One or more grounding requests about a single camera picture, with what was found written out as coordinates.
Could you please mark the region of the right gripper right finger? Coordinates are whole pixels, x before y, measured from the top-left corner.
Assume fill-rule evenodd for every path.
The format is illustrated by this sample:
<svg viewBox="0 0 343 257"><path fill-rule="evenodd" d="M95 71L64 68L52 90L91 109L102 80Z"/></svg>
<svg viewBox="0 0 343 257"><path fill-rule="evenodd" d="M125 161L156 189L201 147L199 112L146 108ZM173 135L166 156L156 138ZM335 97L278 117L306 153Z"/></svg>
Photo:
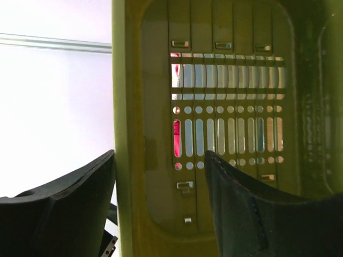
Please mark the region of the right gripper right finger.
<svg viewBox="0 0 343 257"><path fill-rule="evenodd" d="M292 195L205 153L220 256L342 256L342 194Z"/></svg>

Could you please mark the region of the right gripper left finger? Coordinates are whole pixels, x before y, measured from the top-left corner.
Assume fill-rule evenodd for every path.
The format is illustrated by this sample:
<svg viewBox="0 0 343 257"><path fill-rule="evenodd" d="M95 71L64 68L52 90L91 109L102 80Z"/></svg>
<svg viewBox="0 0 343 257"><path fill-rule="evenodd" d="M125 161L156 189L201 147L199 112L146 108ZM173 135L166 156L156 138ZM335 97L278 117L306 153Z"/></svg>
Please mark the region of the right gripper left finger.
<svg viewBox="0 0 343 257"><path fill-rule="evenodd" d="M1 256L111 256L114 151L49 183L1 198Z"/></svg>

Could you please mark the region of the olive green plastic tub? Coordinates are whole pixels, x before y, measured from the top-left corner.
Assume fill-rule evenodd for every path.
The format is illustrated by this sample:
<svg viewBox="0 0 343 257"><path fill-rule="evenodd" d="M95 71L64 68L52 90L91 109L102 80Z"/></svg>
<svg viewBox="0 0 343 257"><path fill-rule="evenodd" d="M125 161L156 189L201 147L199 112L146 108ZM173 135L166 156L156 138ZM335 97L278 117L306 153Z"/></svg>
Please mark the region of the olive green plastic tub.
<svg viewBox="0 0 343 257"><path fill-rule="evenodd" d="M342 194L342 1L112 1L111 18L120 256L220 256L208 150L292 195Z"/></svg>

